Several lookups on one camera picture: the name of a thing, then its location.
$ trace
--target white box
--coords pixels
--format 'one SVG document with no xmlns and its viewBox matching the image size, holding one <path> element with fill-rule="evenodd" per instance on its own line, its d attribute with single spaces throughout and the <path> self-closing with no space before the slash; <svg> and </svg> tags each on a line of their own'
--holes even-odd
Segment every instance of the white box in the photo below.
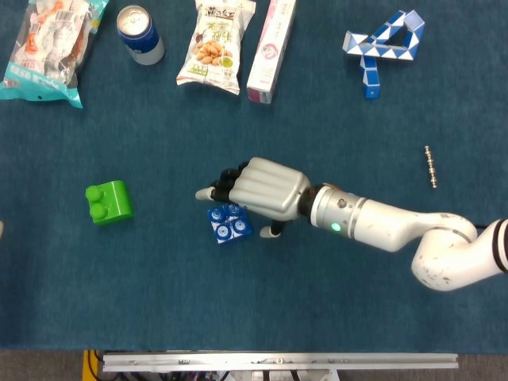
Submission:
<svg viewBox="0 0 508 381">
<path fill-rule="evenodd" d="M 271 0 L 247 81 L 248 98 L 271 103 L 296 11 L 296 0 Z"/>
</svg>

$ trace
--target blue and white puzzle toy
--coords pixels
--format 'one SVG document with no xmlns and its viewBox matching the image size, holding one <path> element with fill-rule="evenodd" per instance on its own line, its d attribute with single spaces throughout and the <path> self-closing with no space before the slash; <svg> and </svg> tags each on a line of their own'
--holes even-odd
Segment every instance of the blue and white puzzle toy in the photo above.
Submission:
<svg viewBox="0 0 508 381">
<path fill-rule="evenodd" d="M 237 241 L 252 234 L 247 219 L 247 210 L 241 206 L 227 204 L 210 209 L 206 212 L 217 243 Z"/>
<path fill-rule="evenodd" d="M 386 45 L 385 43 L 403 26 L 407 28 L 407 33 L 402 46 Z M 399 10 L 372 36 L 346 32 L 342 49 L 348 54 L 361 56 L 360 71 L 364 82 L 365 98 L 379 97 L 380 83 L 376 58 L 414 60 L 424 28 L 425 22 L 416 10 L 409 13 Z"/>
</svg>

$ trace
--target metal screw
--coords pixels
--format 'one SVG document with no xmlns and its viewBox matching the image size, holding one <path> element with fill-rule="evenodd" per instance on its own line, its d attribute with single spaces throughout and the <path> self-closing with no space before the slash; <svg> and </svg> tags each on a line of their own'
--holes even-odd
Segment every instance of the metal screw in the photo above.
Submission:
<svg viewBox="0 0 508 381">
<path fill-rule="evenodd" d="M 430 184 L 433 189 L 437 188 L 436 168 L 434 167 L 434 160 L 432 159 L 432 152 L 428 145 L 425 146 L 425 156 L 427 156 L 427 166 L 429 167 Z"/>
</svg>

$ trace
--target blue carpet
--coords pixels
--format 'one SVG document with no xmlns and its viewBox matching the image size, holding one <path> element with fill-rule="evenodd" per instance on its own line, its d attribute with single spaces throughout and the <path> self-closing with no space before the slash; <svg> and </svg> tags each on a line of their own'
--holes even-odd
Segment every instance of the blue carpet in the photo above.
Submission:
<svg viewBox="0 0 508 381">
<path fill-rule="evenodd" d="M 301 0 L 269 107 L 245 91 L 268 1 L 244 36 L 239 97 L 175 85 L 194 2 L 139 2 L 167 45 L 155 67 L 116 35 L 129 3 L 106 9 L 79 78 L 85 110 L 0 103 L 1 347 L 508 352 L 508 278 L 438 293 L 410 273 L 416 244 L 387 254 L 303 220 L 279 240 L 218 247 L 212 204 L 194 200 L 262 156 L 410 210 L 508 216 L 507 2 Z M 0 4 L 1 72 L 25 7 Z M 373 33 L 398 9 L 426 22 L 418 58 L 380 60 L 381 98 L 366 101 L 344 33 Z M 136 217 L 98 228 L 84 191 L 112 179 Z"/>
</svg>

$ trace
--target nut snack bag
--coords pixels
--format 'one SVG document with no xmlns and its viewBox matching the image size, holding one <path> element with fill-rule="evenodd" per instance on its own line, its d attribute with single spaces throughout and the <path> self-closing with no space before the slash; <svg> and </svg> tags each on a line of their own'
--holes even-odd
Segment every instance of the nut snack bag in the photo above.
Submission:
<svg viewBox="0 0 508 381">
<path fill-rule="evenodd" d="M 76 70 L 109 0 L 29 0 L 0 99 L 67 99 L 82 108 Z"/>
<path fill-rule="evenodd" d="M 196 29 L 176 83 L 207 83 L 238 95 L 241 39 L 256 4 L 250 0 L 196 0 L 196 9 Z"/>
</svg>

